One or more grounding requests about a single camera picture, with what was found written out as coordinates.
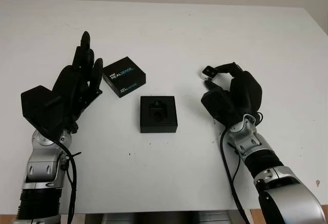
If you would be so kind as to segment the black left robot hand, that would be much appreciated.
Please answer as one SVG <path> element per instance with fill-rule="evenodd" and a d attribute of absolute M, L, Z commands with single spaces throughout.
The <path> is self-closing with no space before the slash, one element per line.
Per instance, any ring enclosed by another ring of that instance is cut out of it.
<path fill-rule="evenodd" d="M 85 31 L 76 47 L 71 65 L 59 74 L 52 91 L 64 99 L 63 126 L 70 133 L 78 130 L 77 120 L 84 110 L 102 94 L 99 88 L 103 59 L 95 59 L 90 47 L 90 34 Z"/>

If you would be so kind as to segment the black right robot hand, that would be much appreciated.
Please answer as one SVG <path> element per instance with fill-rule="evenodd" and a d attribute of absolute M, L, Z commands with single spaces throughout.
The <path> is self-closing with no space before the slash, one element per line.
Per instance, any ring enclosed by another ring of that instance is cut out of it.
<path fill-rule="evenodd" d="M 229 90 L 215 84 L 213 79 L 218 74 L 231 75 Z M 242 70 L 235 62 L 217 67 L 206 66 L 201 75 L 208 89 L 201 103 L 209 114 L 218 122 L 229 128 L 241 122 L 244 115 L 255 118 L 255 125 L 262 120 L 258 113 L 262 101 L 262 88 L 250 72 Z"/>

